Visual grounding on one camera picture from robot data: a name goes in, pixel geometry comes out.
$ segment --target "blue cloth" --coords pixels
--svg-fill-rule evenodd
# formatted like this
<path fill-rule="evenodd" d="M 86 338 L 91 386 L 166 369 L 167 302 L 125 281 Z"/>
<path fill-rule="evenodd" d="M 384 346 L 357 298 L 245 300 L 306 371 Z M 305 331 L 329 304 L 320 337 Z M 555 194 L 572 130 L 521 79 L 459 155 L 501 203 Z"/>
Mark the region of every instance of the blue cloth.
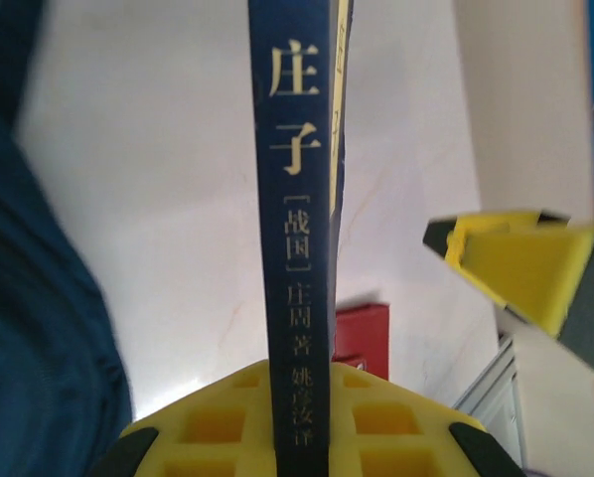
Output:
<path fill-rule="evenodd" d="M 72 477 L 131 404 L 101 293 L 12 137 L 42 6 L 0 2 L 0 476 Z"/>

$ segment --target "red object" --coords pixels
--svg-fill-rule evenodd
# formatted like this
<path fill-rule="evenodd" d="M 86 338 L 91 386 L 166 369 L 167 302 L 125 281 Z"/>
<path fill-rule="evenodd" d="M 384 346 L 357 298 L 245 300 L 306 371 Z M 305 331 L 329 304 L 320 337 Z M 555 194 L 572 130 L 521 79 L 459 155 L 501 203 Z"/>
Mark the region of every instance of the red object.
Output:
<path fill-rule="evenodd" d="M 338 310 L 333 361 L 389 379 L 389 305 Z"/>

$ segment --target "book spine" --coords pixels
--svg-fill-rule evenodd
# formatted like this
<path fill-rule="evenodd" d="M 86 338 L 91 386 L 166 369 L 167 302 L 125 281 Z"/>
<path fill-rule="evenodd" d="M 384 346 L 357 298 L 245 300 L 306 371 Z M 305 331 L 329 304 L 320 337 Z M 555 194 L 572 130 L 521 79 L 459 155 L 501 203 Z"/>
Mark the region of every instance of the book spine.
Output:
<path fill-rule="evenodd" d="M 328 475 L 336 8 L 330 0 L 249 0 L 278 476 Z"/>

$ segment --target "white wall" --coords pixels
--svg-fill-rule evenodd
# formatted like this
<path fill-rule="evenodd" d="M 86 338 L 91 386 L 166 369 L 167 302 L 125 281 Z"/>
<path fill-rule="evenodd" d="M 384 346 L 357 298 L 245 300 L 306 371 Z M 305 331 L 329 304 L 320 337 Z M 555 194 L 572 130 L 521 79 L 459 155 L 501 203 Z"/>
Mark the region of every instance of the white wall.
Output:
<path fill-rule="evenodd" d="M 594 218 L 583 2 L 455 0 L 484 209 Z M 594 374 L 539 331 L 516 334 L 526 462 L 594 476 Z"/>

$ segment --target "dark blue book spine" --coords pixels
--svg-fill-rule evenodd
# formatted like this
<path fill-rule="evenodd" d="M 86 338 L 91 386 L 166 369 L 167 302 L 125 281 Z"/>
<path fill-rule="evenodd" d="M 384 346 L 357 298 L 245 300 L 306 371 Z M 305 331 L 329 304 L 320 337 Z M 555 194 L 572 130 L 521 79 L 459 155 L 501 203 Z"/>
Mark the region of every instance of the dark blue book spine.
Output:
<path fill-rule="evenodd" d="M 330 442 L 348 1 L 248 5 L 277 475 L 322 476 Z"/>

